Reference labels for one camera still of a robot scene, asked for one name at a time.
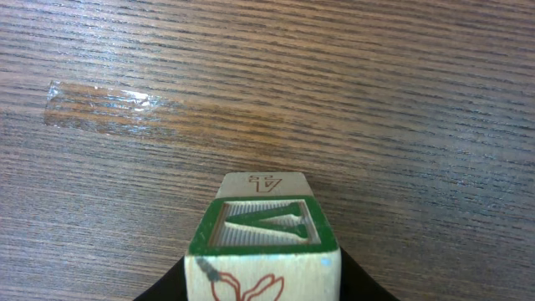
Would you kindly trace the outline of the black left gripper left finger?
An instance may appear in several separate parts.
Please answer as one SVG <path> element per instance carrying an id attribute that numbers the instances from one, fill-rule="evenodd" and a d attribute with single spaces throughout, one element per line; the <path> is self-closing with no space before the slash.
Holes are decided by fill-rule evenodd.
<path id="1" fill-rule="evenodd" d="M 134 301 L 187 301 L 184 258 Z"/>

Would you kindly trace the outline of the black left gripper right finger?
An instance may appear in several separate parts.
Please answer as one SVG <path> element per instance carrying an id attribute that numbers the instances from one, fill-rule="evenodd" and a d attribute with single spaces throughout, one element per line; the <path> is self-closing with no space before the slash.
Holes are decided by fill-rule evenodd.
<path id="1" fill-rule="evenodd" d="M 373 280 L 343 249 L 339 301 L 400 301 Z"/>

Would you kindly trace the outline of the green N block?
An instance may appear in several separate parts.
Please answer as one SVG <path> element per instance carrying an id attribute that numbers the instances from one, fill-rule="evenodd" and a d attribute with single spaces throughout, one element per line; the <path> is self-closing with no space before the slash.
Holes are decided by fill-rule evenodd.
<path id="1" fill-rule="evenodd" d="M 335 301 L 341 249 L 313 196 L 214 200 L 185 255 L 190 300 Z"/>

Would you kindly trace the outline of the white mushroom picture block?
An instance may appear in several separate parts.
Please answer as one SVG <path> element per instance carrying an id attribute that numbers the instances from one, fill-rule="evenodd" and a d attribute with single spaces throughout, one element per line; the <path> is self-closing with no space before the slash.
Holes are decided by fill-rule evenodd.
<path id="1" fill-rule="evenodd" d="M 313 196 L 301 172 L 232 172 L 224 176 L 216 198 L 242 196 Z"/>

